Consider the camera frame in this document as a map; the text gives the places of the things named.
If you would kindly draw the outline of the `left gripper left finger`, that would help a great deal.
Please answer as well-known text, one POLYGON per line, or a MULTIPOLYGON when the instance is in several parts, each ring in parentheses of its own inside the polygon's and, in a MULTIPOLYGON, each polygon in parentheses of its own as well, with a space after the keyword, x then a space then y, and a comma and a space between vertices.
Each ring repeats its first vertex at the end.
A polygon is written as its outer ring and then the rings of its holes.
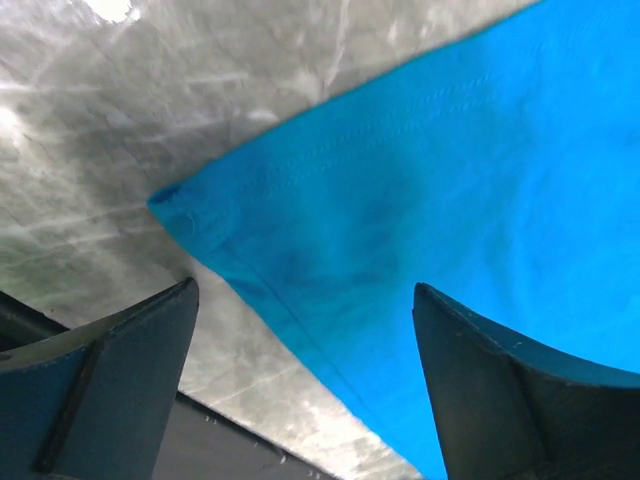
POLYGON ((187 278, 2 353, 2 478, 151 478, 198 308, 187 278))

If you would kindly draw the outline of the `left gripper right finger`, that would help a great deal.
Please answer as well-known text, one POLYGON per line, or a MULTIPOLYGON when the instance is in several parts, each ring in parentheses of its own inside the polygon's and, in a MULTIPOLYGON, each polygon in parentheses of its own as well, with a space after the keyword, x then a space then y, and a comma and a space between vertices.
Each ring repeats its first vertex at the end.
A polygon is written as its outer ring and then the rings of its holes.
POLYGON ((413 320, 449 478, 638 478, 638 374, 546 346, 427 284, 413 320))

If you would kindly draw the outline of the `bright blue t shirt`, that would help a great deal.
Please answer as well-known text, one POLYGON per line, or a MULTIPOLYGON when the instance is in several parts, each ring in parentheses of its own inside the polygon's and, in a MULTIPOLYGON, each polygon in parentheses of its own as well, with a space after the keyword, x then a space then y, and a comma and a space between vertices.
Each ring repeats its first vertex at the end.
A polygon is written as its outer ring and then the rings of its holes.
POLYGON ((542 1, 148 206, 357 418, 441 479, 417 283, 561 351, 639 368, 639 5, 542 1))

